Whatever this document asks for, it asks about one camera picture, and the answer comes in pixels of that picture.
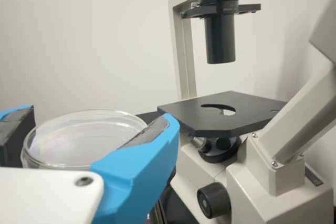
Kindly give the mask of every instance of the microscope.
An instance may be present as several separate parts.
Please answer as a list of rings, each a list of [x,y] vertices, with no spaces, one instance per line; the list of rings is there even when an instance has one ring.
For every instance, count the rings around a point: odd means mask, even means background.
[[[333,223],[333,190],[304,152],[336,122],[336,0],[310,43],[331,64],[287,104],[237,92],[197,98],[190,18],[205,23],[207,62],[235,61],[234,15],[259,4],[169,0],[180,102],[158,107],[180,123],[171,186],[199,223]]]

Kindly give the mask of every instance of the microscope arm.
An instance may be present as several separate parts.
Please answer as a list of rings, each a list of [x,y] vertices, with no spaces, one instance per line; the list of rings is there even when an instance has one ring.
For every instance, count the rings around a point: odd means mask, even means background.
[[[310,42],[332,61],[265,126],[259,138],[264,154],[290,162],[336,125],[336,0],[317,23]]]

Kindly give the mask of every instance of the screw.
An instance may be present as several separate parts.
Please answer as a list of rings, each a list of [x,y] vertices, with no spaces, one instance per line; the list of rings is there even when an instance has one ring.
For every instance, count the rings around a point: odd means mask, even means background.
[[[93,178],[82,177],[75,182],[76,186],[88,186],[93,182]]]

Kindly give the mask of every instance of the metal bracket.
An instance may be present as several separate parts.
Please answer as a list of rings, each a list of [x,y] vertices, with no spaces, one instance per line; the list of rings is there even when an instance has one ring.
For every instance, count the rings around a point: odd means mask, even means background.
[[[239,5],[235,14],[255,13],[261,10],[261,4]],[[194,8],[181,12],[181,18],[205,18],[209,15],[225,14],[217,5],[197,5]]]

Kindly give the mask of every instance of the microscope base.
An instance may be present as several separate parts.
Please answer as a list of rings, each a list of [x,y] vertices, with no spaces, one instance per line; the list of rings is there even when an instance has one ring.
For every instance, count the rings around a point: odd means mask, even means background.
[[[316,186],[306,174],[304,185],[275,197],[264,190],[243,164],[236,162],[236,156],[210,164],[202,160],[183,134],[180,140],[177,173],[171,185],[200,224],[333,223],[333,192],[328,184],[322,182]],[[227,215],[207,219],[198,205],[196,192],[213,182],[226,187],[232,210]]]

